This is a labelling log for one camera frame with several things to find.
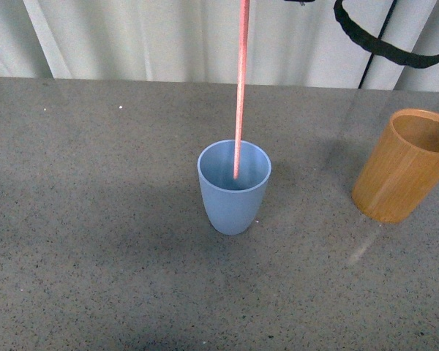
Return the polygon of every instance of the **red rod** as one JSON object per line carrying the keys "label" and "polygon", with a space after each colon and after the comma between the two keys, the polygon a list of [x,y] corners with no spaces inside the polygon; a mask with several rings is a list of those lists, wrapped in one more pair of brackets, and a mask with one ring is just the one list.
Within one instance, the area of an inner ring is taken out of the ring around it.
{"label": "red rod", "polygon": [[236,139],[234,143],[234,179],[239,177],[241,160],[242,116],[244,114],[244,87],[246,83],[247,33],[249,31],[249,0],[241,0],[239,21],[239,62],[237,69]]}

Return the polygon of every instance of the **white backdrop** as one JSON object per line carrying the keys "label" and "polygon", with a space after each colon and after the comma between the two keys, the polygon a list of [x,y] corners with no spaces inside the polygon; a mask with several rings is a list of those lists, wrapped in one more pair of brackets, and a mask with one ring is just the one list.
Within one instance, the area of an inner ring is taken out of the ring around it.
{"label": "white backdrop", "polygon": [[[346,0],[377,36],[392,0]],[[370,54],[334,0],[251,0],[248,84],[357,88]],[[0,77],[235,83],[239,0],[0,0]],[[439,53],[439,0],[399,0],[384,40]],[[375,57],[363,88],[439,91],[439,64]]]}

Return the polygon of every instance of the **speckled countertop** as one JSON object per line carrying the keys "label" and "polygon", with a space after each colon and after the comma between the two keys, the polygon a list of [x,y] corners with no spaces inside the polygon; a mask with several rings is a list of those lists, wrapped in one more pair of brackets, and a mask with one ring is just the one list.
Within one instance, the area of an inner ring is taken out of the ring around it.
{"label": "speckled countertop", "polygon": [[0,78],[0,351],[439,350],[439,185],[397,225],[350,198],[389,116],[439,94],[248,86],[273,170],[227,237],[196,161],[235,96]]}

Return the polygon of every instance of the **wooden cup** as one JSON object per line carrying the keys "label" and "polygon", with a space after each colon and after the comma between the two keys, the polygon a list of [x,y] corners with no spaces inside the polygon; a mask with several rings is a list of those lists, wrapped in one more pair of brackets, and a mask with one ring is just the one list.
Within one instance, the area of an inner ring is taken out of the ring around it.
{"label": "wooden cup", "polygon": [[354,187],[367,216],[398,223],[439,182],[439,113],[404,109],[392,115]]}

